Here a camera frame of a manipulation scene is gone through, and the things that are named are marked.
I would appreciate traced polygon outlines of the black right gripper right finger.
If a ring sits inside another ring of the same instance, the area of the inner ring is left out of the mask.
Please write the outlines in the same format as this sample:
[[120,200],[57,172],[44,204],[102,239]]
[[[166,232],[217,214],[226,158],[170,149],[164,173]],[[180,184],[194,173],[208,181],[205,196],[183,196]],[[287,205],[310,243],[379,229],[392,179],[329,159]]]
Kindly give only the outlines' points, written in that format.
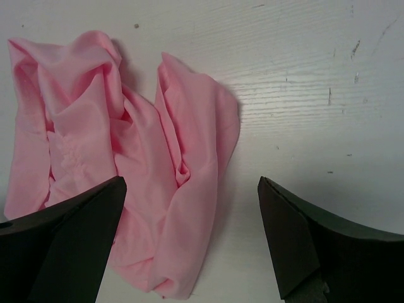
[[401,234],[339,217],[267,177],[258,196],[283,301],[403,301]]

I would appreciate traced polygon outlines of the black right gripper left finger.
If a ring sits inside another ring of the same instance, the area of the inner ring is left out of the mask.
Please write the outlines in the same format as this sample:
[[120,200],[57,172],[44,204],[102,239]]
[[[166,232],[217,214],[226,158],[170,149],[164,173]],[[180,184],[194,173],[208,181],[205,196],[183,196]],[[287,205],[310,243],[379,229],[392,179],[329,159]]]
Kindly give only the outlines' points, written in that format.
[[127,186],[113,177],[1,224],[1,302],[95,302]]

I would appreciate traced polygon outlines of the pink t shirt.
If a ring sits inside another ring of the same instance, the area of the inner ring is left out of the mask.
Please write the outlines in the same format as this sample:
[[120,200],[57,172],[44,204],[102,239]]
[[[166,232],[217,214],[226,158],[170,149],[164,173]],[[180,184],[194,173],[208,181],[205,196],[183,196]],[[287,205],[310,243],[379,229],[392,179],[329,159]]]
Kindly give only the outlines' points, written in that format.
[[18,109],[6,218],[119,175],[127,193],[111,267],[144,292],[188,299],[239,137],[236,98],[165,53],[151,103],[122,81],[101,31],[64,46],[12,38],[8,49]]

